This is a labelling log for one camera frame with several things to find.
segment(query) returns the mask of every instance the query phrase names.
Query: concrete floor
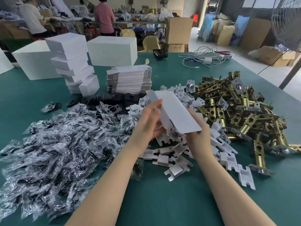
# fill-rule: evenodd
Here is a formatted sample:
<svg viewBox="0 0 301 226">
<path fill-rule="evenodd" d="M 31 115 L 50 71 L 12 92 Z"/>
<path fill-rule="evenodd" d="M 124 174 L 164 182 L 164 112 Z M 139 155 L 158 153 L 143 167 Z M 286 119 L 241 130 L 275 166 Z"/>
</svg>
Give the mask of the concrete floor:
<svg viewBox="0 0 301 226">
<path fill-rule="evenodd" d="M 231 53 L 234 54 L 233 59 L 256 74 L 267 67 L 266 64 L 260 63 L 259 61 L 248 56 L 248 54 L 240 47 L 221 47 L 216 46 L 214 43 L 203 42 L 202 39 L 198 38 L 198 30 L 198 28 L 192 28 L 191 30 L 189 51 L 195 51 L 201 46 L 207 46 L 210 48 L 217 47 L 218 51 L 231 51 Z M 260 76 L 268 80 L 270 83 L 279 86 L 291 69 L 292 67 L 268 67 L 260 73 Z M 284 91 L 301 101 L 301 70 L 285 87 Z"/>
</svg>

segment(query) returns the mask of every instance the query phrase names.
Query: table surface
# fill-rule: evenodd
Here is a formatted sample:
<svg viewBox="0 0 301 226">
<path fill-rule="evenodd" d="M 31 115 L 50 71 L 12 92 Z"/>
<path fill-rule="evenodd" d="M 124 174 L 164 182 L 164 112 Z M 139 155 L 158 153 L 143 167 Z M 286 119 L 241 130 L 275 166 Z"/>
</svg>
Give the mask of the table surface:
<svg viewBox="0 0 301 226">
<path fill-rule="evenodd" d="M 155 60 L 152 53 L 138 53 L 136 65 L 144 64 L 146 58 L 153 68 L 154 90 L 158 90 L 160 85 L 185 85 L 188 79 L 199 82 L 203 76 L 218 78 L 221 75 L 225 78 L 230 71 L 241 71 L 243 83 L 253 86 L 256 92 L 261 92 L 266 102 L 273 101 L 276 114 L 285 115 L 280 110 L 288 113 L 288 129 L 285 130 L 288 140 L 294 144 L 301 143 L 301 103 L 235 60 L 226 61 L 217 67 L 201 65 L 198 69 L 189 69 L 182 65 L 182 58 L 177 53 L 169 53 L 168 58 L 162 61 Z M 106 70 L 110 67 L 94 68 L 100 82 L 98 93 L 105 93 Z M 66 105 L 75 97 L 70 94 L 64 79 L 30 81 L 20 68 L 0 75 L 0 92 L 0 148 L 5 147 L 12 139 L 21 140 L 24 137 L 22 133 L 33 121 L 50 118 L 51 114 L 40 112 L 47 103 L 61 102 L 62 109 L 66 110 Z M 239 164 L 246 166 L 255 163 L 249 156 L 250 143 L 231 145 L 239 152 Z M 172 182 L 164 175 L 165 167 L 146 161 L 143 179 L 129 182 L 116 225 L 223 225 L 209 186 L 196 162 L 193 159 L 191 161 L 194 163 L 191 171 Z M 269 169 L 278 174 L 269 178 L 253 173 L 256 190 L 245 187 L 243 189 L 278 226 L 300 225 L 298 206 L 301 203 L 301 157 L 280 160 L 266 156 L 266 163 Z M 230 174 L 239 182 L 237 173 L 230 171 Z M 0 184 L 3 183 L 4 178 L 1 175 Z M 58 219 L 51 225 L 63 225 L 69 216 Z M 39 217 L 35 222 L 32 222 L 31 216 L 21 220 L 20 211 L 17 210 L 3 219 L 1 225 L 40 226 L 48 225 L 48 220 L 46 216 Z"/>
</svg>

